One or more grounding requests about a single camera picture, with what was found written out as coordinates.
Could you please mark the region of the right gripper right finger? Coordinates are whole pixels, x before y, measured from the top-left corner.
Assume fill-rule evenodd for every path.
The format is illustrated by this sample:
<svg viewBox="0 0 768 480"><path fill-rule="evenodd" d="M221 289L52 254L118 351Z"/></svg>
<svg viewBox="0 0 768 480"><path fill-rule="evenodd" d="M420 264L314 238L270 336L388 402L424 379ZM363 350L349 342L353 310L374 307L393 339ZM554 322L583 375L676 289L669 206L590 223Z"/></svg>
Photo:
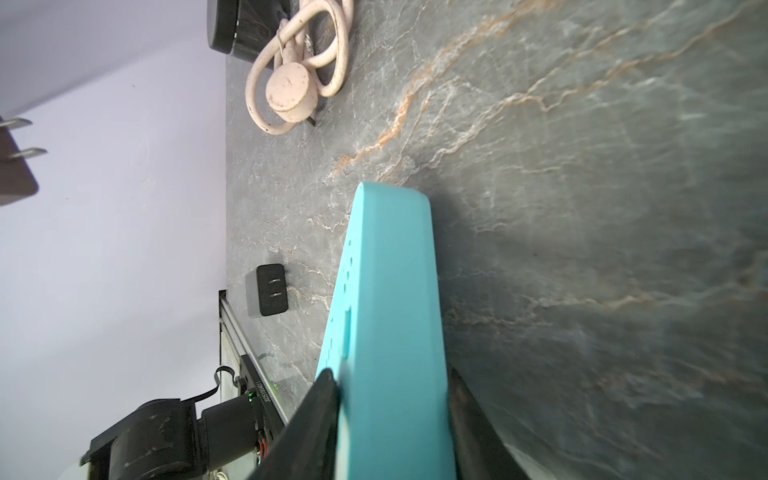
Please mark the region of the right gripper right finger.
<svg viewBox="0 0 768 480"><path fill-rule="evenodd" d="M454 367L448 369L448 405L458 479L530 479Z"/></svg>

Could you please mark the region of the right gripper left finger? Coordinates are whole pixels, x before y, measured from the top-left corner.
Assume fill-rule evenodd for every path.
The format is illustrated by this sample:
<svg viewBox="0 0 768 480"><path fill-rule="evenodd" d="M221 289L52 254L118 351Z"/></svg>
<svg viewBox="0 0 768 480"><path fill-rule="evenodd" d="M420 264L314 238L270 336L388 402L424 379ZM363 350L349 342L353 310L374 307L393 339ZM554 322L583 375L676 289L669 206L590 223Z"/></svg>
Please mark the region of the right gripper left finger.
<svg viewBox="0 0 768 480"><path fill-rule="evenodd" d="M326 368L247 479L333 479L339 411L340 390L333 371Z"/></svg>

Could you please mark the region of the teal triangular power socket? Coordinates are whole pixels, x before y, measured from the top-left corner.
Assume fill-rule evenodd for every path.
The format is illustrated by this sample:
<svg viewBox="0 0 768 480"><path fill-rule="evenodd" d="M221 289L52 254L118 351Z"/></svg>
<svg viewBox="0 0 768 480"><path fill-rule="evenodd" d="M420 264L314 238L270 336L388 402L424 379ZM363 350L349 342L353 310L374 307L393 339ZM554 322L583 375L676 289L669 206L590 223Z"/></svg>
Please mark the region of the teal triangular power socket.
<svg viewBox="0 0 768 480"><path fill-rule="evenodd" d="M358 186L321 353L340 389L338 479L452 479L448 378L431 207Z"/></svg>

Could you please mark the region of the black charger plug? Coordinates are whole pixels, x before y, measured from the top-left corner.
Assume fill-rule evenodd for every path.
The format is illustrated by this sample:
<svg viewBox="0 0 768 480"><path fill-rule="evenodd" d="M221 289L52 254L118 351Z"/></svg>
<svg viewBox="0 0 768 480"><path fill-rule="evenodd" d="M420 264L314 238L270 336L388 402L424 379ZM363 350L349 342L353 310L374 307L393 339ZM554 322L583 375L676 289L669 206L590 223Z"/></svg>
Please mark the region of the black charger plug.
<svg viewBox="0 0 768 480"><path fill-rule="evenodd" d="M259 265L256 282L261 316L273 316L288 310L286 271L282 264Z"/></svg>

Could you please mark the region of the pink charger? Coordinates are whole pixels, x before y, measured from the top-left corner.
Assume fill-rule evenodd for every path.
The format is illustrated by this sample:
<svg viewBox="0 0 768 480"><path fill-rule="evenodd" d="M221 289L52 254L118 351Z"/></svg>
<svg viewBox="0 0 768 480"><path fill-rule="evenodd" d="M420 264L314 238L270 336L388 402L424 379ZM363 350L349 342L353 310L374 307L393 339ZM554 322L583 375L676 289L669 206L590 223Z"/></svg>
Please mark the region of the pink charger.
<svg viewBox="0 0 768 480"><path fill-rule="evenodd" d="M32 197L39 191L39 185L28 166L28 160L45 155L48 151L40 147L20 149L13 136L14 129L31 125L31 121L21 117L1 118L1 206Z"/></svg>

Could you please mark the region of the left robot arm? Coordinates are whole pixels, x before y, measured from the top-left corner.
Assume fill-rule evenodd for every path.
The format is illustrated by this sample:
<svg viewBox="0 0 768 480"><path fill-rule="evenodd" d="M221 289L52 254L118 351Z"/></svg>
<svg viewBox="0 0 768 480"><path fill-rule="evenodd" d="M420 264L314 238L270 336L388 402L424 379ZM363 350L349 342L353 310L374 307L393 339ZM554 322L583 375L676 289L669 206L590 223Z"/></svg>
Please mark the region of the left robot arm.
<svg viewBox="0 0 768 480"><path fill-rule="evenodd" d="M79 465L89 479L201 479L257 454L263 458L285 428L268 385L246 358L241 374L214 373L197 396L144 403L90 442Z"/></svg>

